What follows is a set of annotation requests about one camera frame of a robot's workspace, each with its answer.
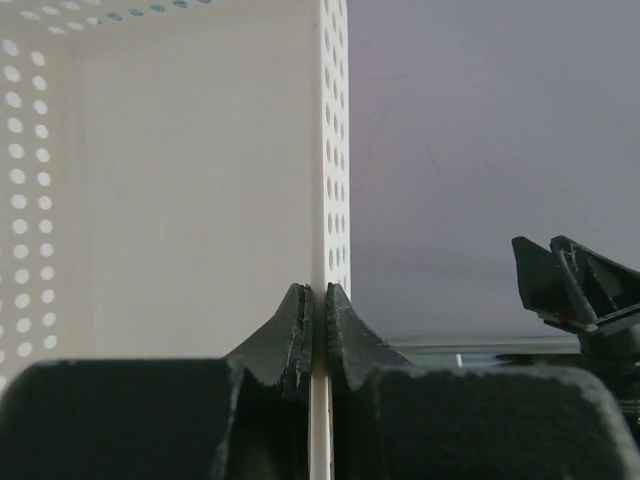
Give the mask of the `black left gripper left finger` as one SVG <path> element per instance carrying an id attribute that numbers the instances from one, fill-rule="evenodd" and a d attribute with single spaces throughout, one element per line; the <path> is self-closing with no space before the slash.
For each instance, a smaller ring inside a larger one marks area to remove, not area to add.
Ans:
<path id="1" fill-rule="evenodd" d="M 32 364 L 1 399 L 5 479 L 305 479 L 314 298 L 229 354 Z"/>

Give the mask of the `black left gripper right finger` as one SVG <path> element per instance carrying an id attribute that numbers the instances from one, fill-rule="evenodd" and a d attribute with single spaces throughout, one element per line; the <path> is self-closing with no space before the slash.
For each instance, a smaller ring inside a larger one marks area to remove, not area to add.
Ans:
<path id="1" fill-rule="evenodd" d="M 639 449 L 613 396 L 575 368 L 428 368 L 357 314 L 325 311 L 339 479 L 635 479 Z"/>

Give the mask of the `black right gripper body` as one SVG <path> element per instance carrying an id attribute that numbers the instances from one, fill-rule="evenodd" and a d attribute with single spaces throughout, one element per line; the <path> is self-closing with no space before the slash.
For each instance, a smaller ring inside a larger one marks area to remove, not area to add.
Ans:
<path id="1" fill-rule="evenodd" d="M 543 314 L 546 325 L 575 335 L 580 353 L 603 380 L 639 379 L 639 305 L 607 314 L 591 323 L 579 322 L 573 310 Z"/>

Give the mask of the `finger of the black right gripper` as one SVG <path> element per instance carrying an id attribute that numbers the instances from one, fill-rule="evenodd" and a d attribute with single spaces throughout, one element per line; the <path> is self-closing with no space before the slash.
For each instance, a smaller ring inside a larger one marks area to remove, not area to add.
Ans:
<path id="1" fill-rule="evenodd" d="M 550 242 L 576 317 L 607 325 L 639 311 L 639 272 L 565 236 Z"/>
<path id="2" fill-rule="evenodd" d="M 570 302 L 562 271 L 552 252 L 524 236 L 513 238 L 511 244 L 523 307 L 543 319 L 567 313 Z"/>

